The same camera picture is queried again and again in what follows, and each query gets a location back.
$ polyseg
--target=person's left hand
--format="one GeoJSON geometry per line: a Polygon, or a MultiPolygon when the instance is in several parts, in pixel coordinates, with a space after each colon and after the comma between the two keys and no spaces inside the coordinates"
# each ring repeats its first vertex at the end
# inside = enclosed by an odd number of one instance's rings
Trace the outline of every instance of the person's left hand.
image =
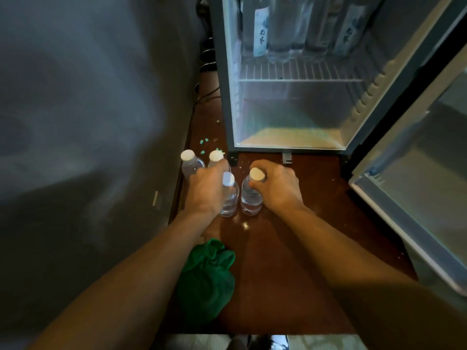
{"type": "Polygon", "coordinates": [[[200,168],[191,175],[185,209],[206,213],[212,219],[216,217],[225,203],[222,176],[228,170],[227,160],[221,159],[214,167],[200,168]]]}

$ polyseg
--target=hand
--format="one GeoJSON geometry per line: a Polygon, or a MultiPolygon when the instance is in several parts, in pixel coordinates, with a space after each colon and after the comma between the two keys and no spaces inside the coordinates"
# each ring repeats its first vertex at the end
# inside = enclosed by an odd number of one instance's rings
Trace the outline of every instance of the hand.
{"type": "Polygon", "coordinates": [[[225,203],[222,176],[228,170],[227,160],[221,159],[214,167],[200,168],[191,175],[185,209],[207,213],[212,219],[216,217],[225,203]]]}
{"type": "Polygon", "coordinates": [[[250,169],[259,168],[266,172],[266,181],[250,182],[250,187],[259,191],[266,206],[281,216],[287,209],[303,206],[298,178],[291,168],[260,159],[251,164],[250,169]]]}

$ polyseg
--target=person's left arm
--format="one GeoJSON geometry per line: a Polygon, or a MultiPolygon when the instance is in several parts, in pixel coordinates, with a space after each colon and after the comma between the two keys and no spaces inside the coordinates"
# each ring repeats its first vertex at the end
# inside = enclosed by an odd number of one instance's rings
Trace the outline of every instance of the person's left arm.
{"type": "Polygon", "coordinates": [[[190,177],[185,210],[78,296],[30,349],[147,349],[192,247],[225,201],[226,160],[190,177]]]}

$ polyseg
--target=green cloth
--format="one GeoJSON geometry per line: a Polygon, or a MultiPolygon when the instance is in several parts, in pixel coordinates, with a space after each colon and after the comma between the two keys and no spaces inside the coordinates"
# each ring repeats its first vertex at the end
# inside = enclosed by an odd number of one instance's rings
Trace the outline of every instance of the green cloth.
{"type": "Polygon", "coordinates": [[[235,276],[229,271],[234,260],[235,252],[217,239],[191,250],[177,284],[185,325],[201,327],[229,303],[235,288],[235,276]]]}

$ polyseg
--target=person's right arm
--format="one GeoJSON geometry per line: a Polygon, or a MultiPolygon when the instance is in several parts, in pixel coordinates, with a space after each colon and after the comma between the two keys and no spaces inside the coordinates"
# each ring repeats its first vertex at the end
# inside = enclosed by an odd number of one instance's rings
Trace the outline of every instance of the person's right arm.
{"type": "Polygon", "coordinates": [[[266,160],[253,167],[267,179],[250,186],[302,241],[368,348],[467,347],[466,319],[307,208],[292,169],[266,160]]]}

